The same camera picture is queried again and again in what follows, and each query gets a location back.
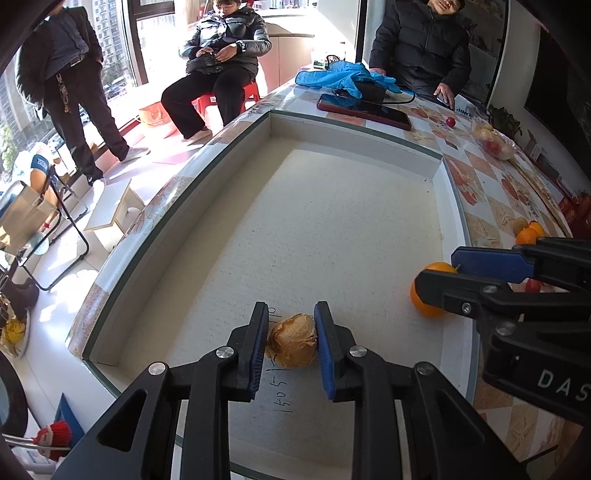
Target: chair leg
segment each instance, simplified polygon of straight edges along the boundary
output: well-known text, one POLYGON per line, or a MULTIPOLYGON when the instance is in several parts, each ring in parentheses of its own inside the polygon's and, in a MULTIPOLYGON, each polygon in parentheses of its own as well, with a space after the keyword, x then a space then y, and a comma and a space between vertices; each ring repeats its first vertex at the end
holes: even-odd
MULTIPOLYGON (((65 183, 65 182, 64 182, 64 181, 63 181, 63 180, 62 180, 62 179, 61 179, 61 178, 60 178, 58 175, 56 175, 56 178, 57 178, 57 179, 58 179, 58 181, 59 181, 59 182, 60 182, 60 183, 61 183, 61 184, 64 186, 64 188, 65 188, 65 189, 66 189, 66 190, 69 192, 69 195, 63 199, 63 200, 64 200, 64 202, 65 202, 65 201, 66 201, 68 198, 70 198, 70 197, 74 197, 74 198, 76 199, 76 201, 77 201, 78 203, 80 203, 80 204, 81 204, 81 205, 84 207, 84 211, 83 211, 83 212, 82 212, 80 215, 78 215, 78 216, 75 218, 75 220, 74 220, 75 222, 78 222, 79 220, 81 220, 81 219, 82 219, 82 217, 84 217, 84 215, 86 215, 86 214, 89 212, 88 205, 87 205, 87 204, 85 204, 85 203, 82 201, 82 199, 81 199, 81 198, 80 198, 80 197, 79 197, 79 196, 76 194, 76 192, 74 192, 74 190, 72 190, 72 188, 71 188, 71 187, 70 187, 70 186, 69 186, 67 183, 65 183)), ((71 227, 72 227, 72 225, 71 225, 71 224, 69 224, 69 225, 68 225, 67 227, 65 227, 65 228, 64 228, 64 229, 63 229, 61 232, 59 232, 59 233, 58 233, 58 234, 57 234, 57 235, 56 235, 54 238, 52 238, 52 239, 51 239, 51 241, 50 241, 50 245, 52 245, 53 243, 55 243, 56 241, 58 241, 58 240, 60 239, 60 237, 61 237, 61 236, 62 236, 64 233, 66 233, 66 232, 67 232, 67 231, 68 231, 68 230, 69 230, 71 227)))
POLYGON ((84 260, 84 258, 86 258, 86 256, 88 255, 88 252, 90 252, 90 245, 88 243, 88 240, 84 237, 84 235, 82 234, 82 232, 80 231, 80 229, 78 228, 78 226, 76 225, 76 221, 72 218, 72 216, 70 215, 70 212, 68 211, 68 209, 66 208, 66 205, 64 205, 64 202, 62 201, 62 199, 60 198, 60 196, 57 194, 57 189, 51 185, 51 188, 54 190, 56 196, 57 196, 57 203, 60 206, 60 209, 63 211, 64 215, 66 216, 66 218, 68 219, 68 221, 70 222, 71 226, 74 227, 74 229, 76 230, 76 232, 78 233, 78 236, 80 238, 82 238, 82 241, 85 243, 86 248, 85 251, 80 254, 78 256, 78 258, 76 258, 70 265, 68 265, 58 276, 57 278, 51 282, 51 284, 48 287, 43 287, 38 281, 37 279, 33 276, 33 273, 31 271, 29 271, 29 269, 27 268, 27 266, 25 265, 27 260, 25 260, 22 264, 22 268, 23 270, 27 273, 27 275, 29 275, 29 277, 31 277, 31 279, 33 280, 33 282, 35 282, 35 285, 37 285, 37 287, 39 287, 40 290, 43 291, 50 291, 53 287, 55 287, 78 263, 80 263, 82 260, 84 260))

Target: wristwatch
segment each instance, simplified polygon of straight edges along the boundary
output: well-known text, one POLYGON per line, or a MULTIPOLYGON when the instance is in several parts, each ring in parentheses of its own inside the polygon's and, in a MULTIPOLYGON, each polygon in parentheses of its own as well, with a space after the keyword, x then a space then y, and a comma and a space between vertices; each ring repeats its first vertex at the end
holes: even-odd
POLYGON ((238 47, 237 53, 246 53, 246 44, 242 40, 238 40, 236 46, 238 47))

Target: white sneaker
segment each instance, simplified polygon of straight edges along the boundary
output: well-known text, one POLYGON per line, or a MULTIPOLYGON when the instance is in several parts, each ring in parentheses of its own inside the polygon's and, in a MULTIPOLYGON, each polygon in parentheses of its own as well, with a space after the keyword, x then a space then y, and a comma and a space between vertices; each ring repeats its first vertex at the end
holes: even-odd
POLYGON ((147 147, 142 147, 142 148, 130 147, 129 151, 127 152, 127 156, 123 160, 121 160, 121 162, 137 160, 138 158, 143 157, 143 156, 147 155, 148 153, 150 153, 150 149, 147 147))
POLYGON ((213 132, 205 127, 203 130, 200 130, 199 132, 197 132, 196 134, 194 134, 191 138, 183 138, 181 140, 181 142, 184 145, 193 145, 195 143, 198 143, 200 140, 207 138, 207 137, 212 137, 213 136, 213 132))

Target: red cherry tomato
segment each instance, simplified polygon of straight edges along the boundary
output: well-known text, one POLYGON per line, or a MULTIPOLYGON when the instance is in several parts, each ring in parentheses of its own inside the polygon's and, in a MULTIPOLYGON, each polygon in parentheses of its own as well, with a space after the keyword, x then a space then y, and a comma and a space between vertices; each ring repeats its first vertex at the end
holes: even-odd
POLYGON ((525 283, 525 293, 540 293, 542 290, 542 282, 530 278, 525 283))

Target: belt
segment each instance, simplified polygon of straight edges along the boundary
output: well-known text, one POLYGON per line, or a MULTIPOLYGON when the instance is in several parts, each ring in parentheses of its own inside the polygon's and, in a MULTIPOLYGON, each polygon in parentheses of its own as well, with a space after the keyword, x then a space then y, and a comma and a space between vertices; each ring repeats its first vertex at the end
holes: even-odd
POLYGON ((66 65, 66 67, 73 67, 74 65, 78 65, 82 60, 86 58, 86 53, 76 57, 74 60, 70 60, 70 63, 66 65))

